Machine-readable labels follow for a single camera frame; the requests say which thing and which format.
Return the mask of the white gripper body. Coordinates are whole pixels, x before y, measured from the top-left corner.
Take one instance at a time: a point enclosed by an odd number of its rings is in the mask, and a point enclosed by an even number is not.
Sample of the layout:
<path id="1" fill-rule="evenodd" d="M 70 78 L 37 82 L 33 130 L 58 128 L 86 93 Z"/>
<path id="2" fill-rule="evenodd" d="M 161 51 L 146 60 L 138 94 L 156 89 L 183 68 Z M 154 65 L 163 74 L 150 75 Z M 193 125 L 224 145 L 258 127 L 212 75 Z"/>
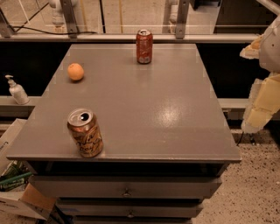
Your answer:
<path id="1" fill-rule="evenodd" d="M 260 67 L 280 73 L 280 16 L 266 29 L 259 49 Z"/>

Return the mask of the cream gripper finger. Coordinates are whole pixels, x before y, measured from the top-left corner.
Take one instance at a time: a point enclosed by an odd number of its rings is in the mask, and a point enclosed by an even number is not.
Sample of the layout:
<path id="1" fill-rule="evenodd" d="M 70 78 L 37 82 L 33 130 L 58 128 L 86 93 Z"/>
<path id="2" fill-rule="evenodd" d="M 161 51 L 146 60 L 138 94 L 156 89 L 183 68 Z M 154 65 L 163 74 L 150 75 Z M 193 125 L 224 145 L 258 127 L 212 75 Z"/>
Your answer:
<path id="1" fill-rule="evenodd" d="M 250 45 L 247 45 L 245 48 L 243 48 L 240 52 L 240 56 L 248 60 L 258 59 L 262 38 L 263 36 L 260 35 Z"/>
<path id="2" fill-rule="evenodd" d="M 279 109 L 280 73 L 271 73 L 264 80 L 255 79 L 243 114 L 242 131 L 254 134 L 262 130 Z"/>

